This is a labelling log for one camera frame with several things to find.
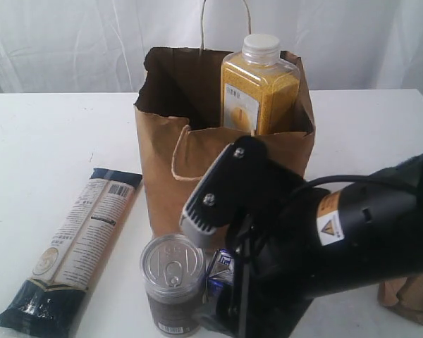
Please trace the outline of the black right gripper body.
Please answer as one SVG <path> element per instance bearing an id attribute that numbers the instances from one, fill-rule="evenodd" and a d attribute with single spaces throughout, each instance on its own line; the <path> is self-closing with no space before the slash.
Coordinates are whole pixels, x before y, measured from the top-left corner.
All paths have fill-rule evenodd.
<path id="1" fill-rule="evenodd" d="M 288 336 L 312 301 L 412 272 L 416 194 L 374 182 L 300 192 L 248 237 L 217 313 L 230 337 Z"/>

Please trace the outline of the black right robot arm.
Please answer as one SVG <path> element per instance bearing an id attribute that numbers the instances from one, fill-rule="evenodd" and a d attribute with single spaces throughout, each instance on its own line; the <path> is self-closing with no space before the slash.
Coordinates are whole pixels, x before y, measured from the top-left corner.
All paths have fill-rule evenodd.
<path id="1" fill-rule="evenodd" d="M 314 299 L 423 273 L 423 154 L 368 176 L 306 181 L 273 163 L 226 234 L 231 337 L 287 337 Z"/>

